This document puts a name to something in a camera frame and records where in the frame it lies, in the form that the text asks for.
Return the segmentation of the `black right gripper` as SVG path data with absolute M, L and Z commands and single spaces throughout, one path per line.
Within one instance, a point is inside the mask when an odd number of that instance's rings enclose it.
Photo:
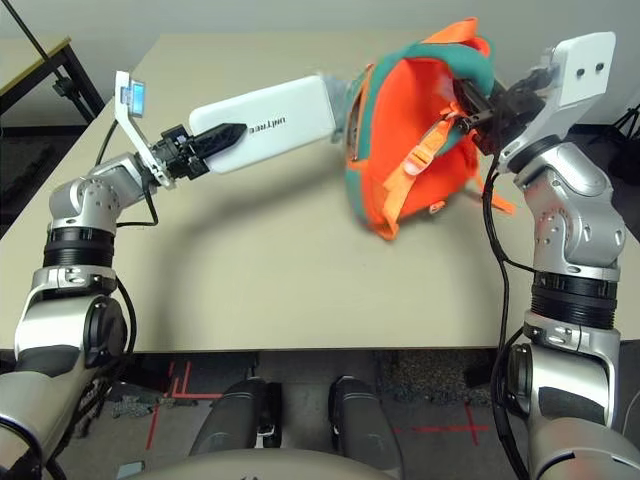
M 454 94 L 462 109 L 476 109 L 475 114 L 456 115 L 452 129 L 477 132 L 474 142 L 483 154 L 502 150 L 518 137 L 540 113 L 545 101 L 537 94 L 549 85 L 549 73 L 532 71 L 508 89 L 494 82 L 490 95 L 484 95 L 474 82 L 454 81 Z

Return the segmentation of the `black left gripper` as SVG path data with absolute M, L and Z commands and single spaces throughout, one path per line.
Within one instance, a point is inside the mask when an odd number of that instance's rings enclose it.
M 206 158 L 235 145 L 246 131 L 244 123 L 221 123 L 197 135 L 185 127 L 172 127 L 161 133 L 152 153 L 172 179 L 194 180 L 209 172 Z

